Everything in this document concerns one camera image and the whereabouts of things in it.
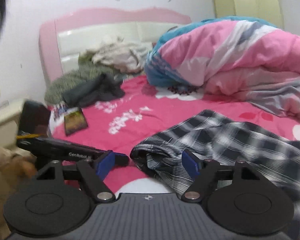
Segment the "person's left hand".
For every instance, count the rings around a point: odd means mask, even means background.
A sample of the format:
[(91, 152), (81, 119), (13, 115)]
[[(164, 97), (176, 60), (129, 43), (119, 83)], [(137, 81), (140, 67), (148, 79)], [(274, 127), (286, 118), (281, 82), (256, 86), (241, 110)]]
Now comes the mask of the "person's left hand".
[(31, 154), (19, 155), (0, 148), (0, 190), (15, 190), (20, 183), (37, 174), (36, 160)]

